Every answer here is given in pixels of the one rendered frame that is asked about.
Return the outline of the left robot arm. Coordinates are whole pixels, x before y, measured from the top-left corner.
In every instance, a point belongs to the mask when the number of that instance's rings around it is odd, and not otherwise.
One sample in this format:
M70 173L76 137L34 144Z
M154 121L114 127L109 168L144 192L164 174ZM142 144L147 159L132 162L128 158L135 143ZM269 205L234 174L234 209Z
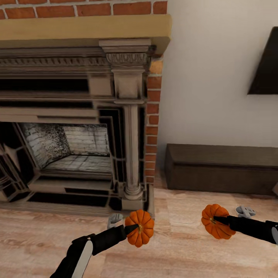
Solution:
M67 256L50 278L82 278L91 255L96 255L115 246L120 241L125 240L127 235L138 227L138 224L125 228L122 224L117 227L116 223L122 219L122 214L114 214L108 219L106 231L73 240Z

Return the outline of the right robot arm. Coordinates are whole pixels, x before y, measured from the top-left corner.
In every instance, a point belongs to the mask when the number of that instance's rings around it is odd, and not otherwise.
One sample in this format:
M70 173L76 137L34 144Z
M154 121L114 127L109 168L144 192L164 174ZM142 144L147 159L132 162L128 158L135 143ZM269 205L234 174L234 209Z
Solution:
M267 220L261 222L251 219L251 216L256 215L253 208L239 206L236 208L239 213L238 217L216 217L214 219L222 224L230 225L230 229L239 231L243 234L258 238L260 240L269 241L272 244L278 245L278 223Z

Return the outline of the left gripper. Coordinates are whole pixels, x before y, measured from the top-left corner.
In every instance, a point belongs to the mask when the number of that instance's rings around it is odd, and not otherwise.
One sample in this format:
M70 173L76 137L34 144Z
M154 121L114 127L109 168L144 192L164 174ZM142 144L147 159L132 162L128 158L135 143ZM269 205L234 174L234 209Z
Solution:
M123 241L126 239L127 235L131 233L133 230L135 230L138 227L138 224L133 224L130 226L126 226L124 228L123 224L118 227L113 227L111 229L107 229L106 231L103 231L103 235L105 237L105 250L108 248L115 246L120 241Z

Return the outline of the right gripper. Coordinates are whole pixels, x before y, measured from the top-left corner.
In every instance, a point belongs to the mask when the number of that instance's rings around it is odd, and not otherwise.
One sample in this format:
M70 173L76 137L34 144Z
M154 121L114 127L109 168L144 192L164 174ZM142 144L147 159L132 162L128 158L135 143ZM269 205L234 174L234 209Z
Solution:
M219 221L222 224L230 225L231 230L239 231L243 234L260 239L256 234L256 230L255 230L255 224L257 220L253 220L246 217L234 217L231 215L227 217L214 216L214 219Z

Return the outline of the pumpkin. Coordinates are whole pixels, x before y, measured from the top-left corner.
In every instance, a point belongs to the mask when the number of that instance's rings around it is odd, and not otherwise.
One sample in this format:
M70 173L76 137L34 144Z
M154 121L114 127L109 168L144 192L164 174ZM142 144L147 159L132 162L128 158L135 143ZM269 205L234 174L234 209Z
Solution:
M125 226L138 224L138 227L127 235L129 244L141 247L147 244L154 234L154 220L149 212L139 209L132 211L125 219Z
M230 229L230 225L222 224L214 219L216 217L227 217L229 212L219 204L207 205L202 211L202 224L206 231L213 235L216 239L228 240L236 231Z

